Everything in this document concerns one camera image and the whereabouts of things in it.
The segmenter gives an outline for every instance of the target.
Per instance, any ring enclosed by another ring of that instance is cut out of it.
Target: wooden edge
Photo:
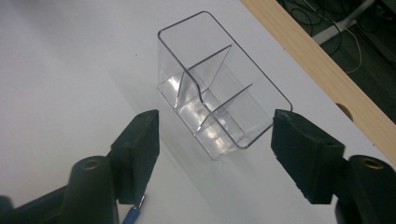
[[[275,0],[241,0],[291,57],[396,165],[396,125]]]

